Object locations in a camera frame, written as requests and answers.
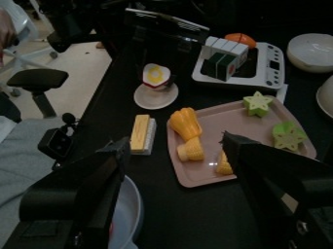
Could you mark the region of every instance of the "small saucer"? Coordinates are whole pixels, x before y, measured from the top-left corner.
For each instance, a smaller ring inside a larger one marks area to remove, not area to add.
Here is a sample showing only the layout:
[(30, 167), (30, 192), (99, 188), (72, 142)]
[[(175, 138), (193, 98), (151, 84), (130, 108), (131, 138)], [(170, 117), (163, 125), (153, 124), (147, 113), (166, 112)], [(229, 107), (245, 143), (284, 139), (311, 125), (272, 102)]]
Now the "small saucer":
[(178, 86), (175, 84), (163, 90), (154, 90), (142, 84), (134, 93), (134, 101), (142, 108), (155, 110), (165, 108), (177, 96)]

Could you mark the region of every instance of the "black office chair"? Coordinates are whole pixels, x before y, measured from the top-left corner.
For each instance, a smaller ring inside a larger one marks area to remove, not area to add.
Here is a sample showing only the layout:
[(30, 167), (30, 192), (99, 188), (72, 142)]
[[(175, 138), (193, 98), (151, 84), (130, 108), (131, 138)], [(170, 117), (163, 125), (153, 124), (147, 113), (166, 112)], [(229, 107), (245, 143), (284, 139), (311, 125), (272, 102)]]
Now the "black office chair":
[(56, 112), (44, 92), (58, 89), (67, 78), (68, 73), (56, 69), (27, 69), (15, 74), (7, 85), (28, 90), (43, 117), (51, 118), (56, 117)]

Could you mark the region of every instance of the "red object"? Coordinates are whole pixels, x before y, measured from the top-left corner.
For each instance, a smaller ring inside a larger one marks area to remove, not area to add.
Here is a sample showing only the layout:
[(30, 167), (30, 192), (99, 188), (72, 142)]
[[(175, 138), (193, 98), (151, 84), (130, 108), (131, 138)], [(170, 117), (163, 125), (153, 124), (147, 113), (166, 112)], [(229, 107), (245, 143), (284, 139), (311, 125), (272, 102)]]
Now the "red object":
[(248, 45), (249, 49), (253, 49), (257, 46), (257, 41), (244, 33), (229, 34), (224, 39)]

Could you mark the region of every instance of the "chair wheel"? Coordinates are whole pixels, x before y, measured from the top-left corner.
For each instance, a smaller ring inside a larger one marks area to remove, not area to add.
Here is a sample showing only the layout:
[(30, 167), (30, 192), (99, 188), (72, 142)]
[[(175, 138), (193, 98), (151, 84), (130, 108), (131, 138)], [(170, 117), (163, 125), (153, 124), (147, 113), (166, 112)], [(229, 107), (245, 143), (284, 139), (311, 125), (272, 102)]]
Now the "chair wheel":
[(11, 91), (11, 95), (12, 95), (14, 97), (19, 97), (19, 96), (22, 95), (20, 90), (19, 90), (19, 89), (14, 89), (14, 90)]
[(58, 58), (58, 53), (56, 52), (50, 52), (51, 58)]

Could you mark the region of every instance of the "green star fruit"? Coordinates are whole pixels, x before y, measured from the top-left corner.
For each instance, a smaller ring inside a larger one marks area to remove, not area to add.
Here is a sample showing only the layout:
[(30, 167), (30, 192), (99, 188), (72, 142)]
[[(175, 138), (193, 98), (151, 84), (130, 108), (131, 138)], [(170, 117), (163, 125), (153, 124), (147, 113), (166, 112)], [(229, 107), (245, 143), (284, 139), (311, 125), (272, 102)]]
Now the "green star fruit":
[(257, 91), (254, 96), (244, 97), (244, 104), (248, 109), (249, 116), (257, 115), (264, 117), (269, 111), (269, 105), (273, 102), (273, 98), (262, 96)]
[(292, 122), (284, 122), (273, 127), (274, 148), (298, 151), (298, 145), (308, 139), (307, 133)]

